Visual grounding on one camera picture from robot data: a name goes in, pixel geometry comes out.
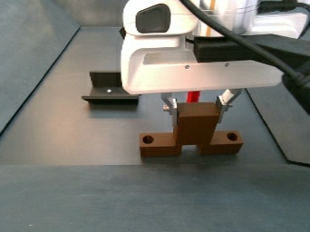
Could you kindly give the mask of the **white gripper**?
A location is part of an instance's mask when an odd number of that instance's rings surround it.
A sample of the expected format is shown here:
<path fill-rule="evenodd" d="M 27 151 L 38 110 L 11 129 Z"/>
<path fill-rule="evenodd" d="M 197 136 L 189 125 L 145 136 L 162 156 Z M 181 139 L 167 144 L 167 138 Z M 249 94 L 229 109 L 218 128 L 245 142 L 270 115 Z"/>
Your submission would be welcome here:
<path fill-rule="evenodd" d="M 158 5 L 169 8 L 169 31 L 142 34 L 137 30 L 137 14 Z M 198 62 L 186 46 L 186 35 L 197 24 L 196 16 L 177 0 L 130 0 L 123 9 L 123 88 L 133 94 L 163 92 L 163 110 L 171 115 L 173 126 L 177 125 L 178 105 L 171 92 L 226 89 L 216 100 L 222 120 L 242 88 L 281 83 L 281 71 L 264 63 Z"/>

